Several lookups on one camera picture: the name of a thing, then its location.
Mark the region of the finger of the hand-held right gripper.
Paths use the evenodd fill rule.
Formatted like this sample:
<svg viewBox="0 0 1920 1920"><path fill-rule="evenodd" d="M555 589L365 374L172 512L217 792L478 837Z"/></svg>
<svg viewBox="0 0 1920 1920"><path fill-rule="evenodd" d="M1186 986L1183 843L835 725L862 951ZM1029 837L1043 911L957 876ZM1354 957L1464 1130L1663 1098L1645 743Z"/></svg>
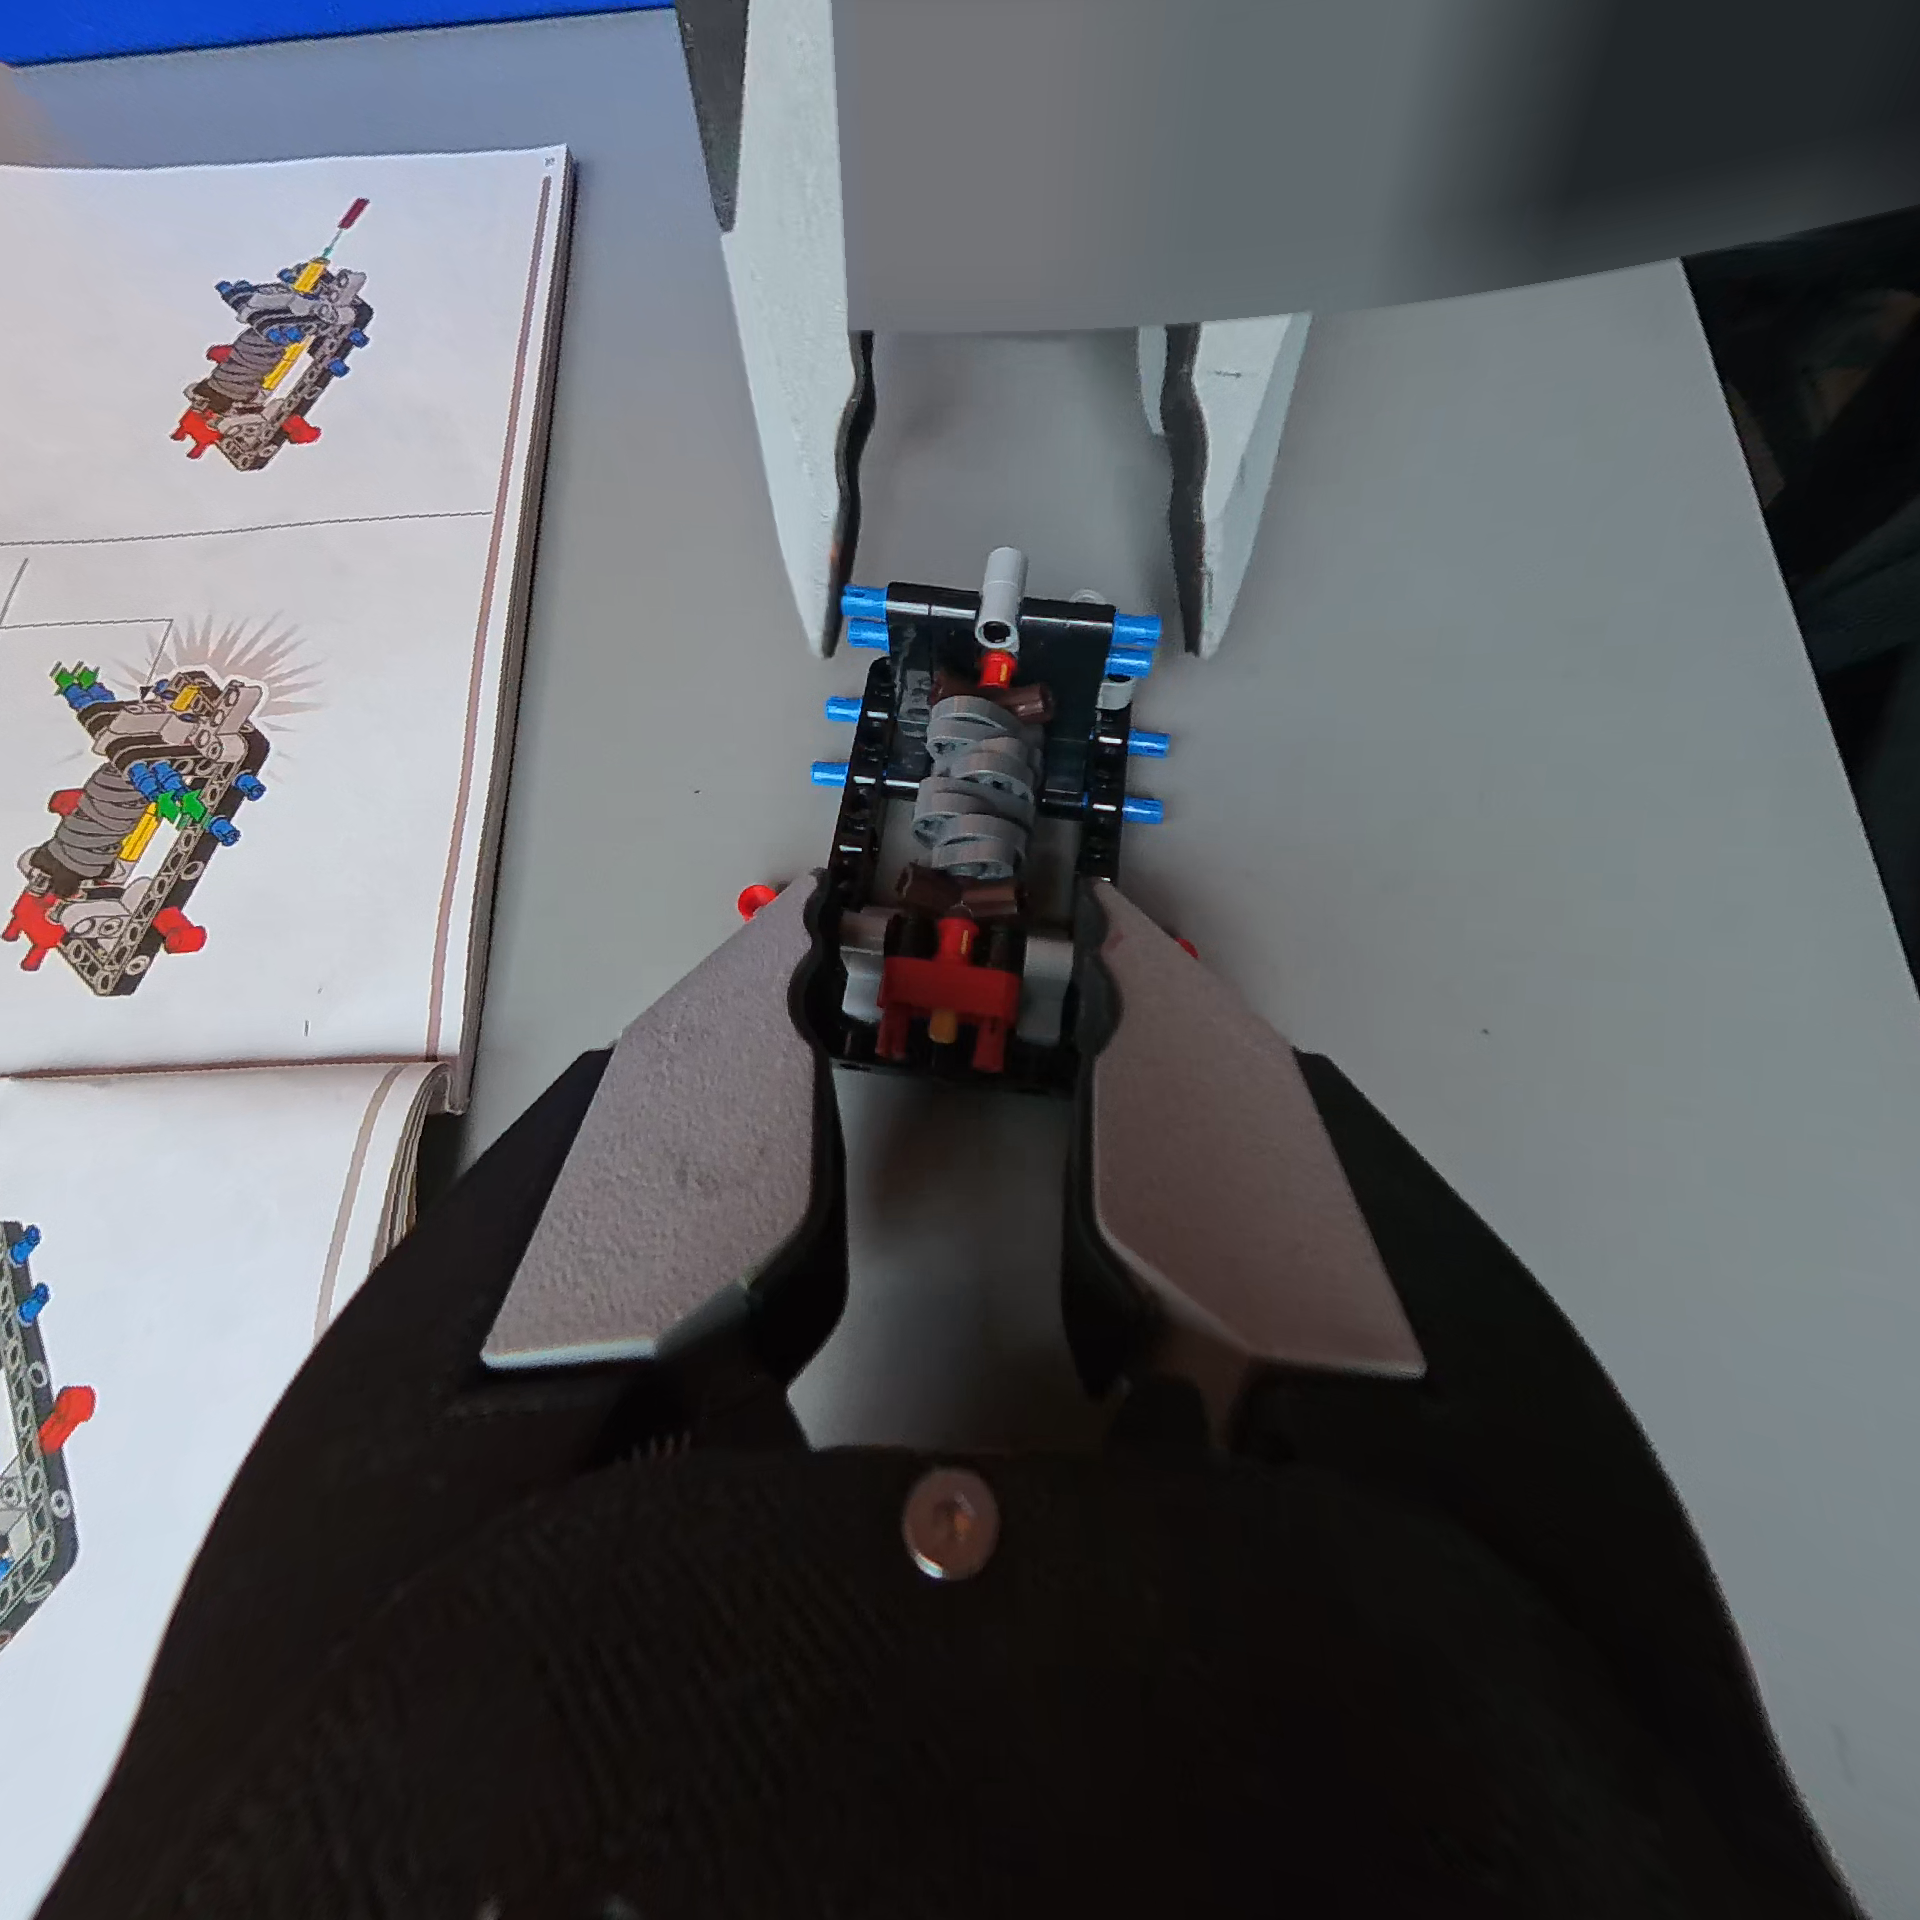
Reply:
<svg viewBox="0 0 1920 1920"><path fill-rule="evenodd" d="M1307 311L1137 330L1145 426L1166 442L1166 531L1183 649L1211 657L1260 537Z"/></svg>
<svg viewBox="0 0 1920 1920"><path fill-rule="evenodd" d="M724 263L784 578L809 653L828 657L873 426L873 333L847 319L833 7L751 4L740 62Z"/></svg>

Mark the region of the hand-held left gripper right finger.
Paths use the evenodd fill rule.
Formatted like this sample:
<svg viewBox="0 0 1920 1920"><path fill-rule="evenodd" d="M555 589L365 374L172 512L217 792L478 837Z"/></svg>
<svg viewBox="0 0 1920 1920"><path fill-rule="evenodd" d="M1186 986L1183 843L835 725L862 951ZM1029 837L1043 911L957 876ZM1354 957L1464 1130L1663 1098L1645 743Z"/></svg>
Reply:
<svg viewBox="0 0 1920 1920"><path fill-rule="evenodd" d="M1293 1048L1112 881L1078 890L1073 989L1061 1326L1086 1393L1420 1379Z"/></svg>

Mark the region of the lego instruction booklet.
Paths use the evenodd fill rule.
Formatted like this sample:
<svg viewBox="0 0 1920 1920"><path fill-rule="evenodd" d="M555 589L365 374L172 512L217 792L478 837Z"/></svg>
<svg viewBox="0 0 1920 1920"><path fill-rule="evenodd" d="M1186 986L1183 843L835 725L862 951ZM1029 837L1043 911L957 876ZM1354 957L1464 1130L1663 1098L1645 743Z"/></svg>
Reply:
<svg viewBox="0 0 1920 1920"><path fill-rule="evenodd" d="M3 168L3 1918L467 1100L568 220Z"/></svg>

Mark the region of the blue plastic bin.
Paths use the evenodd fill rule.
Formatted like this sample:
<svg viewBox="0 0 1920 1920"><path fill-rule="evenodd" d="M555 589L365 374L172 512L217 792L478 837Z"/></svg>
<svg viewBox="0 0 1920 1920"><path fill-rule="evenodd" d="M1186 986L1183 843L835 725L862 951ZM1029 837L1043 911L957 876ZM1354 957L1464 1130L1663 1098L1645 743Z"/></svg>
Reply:
<svg viewBox="0 0 1920 1920"><path fill-rule="evenodd" d="M662 9L662 4L3 4L3 62L203 54L301 39L648 9Z"/></svg>

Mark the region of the black lego frame assembly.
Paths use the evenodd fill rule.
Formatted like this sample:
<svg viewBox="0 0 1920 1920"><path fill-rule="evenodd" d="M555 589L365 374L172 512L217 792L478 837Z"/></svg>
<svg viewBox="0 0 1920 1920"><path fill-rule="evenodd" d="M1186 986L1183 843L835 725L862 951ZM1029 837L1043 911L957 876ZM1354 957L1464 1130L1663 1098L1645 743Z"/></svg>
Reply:
<svg viewBox="0 0 1920 1920"><path fill-rule="evenodd" d="M1161 622L1043 599L1001 547L975 589L847 587L862 689L828 703L847 754L828 856L800 881L787 1006L828 1114L833 1071L1167 1107L1218 1052L1186 945L1114 891L1123 832L1161 823L1129 789L1167 739L1134 725Z"/></svg>

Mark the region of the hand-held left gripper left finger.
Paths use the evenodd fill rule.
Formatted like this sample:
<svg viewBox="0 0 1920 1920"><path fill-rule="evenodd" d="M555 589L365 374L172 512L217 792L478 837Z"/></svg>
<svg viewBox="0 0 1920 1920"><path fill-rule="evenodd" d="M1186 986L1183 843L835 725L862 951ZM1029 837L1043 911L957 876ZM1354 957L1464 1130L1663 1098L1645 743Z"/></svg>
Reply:
<svg viewBox="0 0 1920 1920"><path fill-rule="evenodd" d="M803 1027L821 897L795 879L616 1037L484 1344L492 1372L739 1340L795 1382L828 1340L847 1192Z"/></svg>

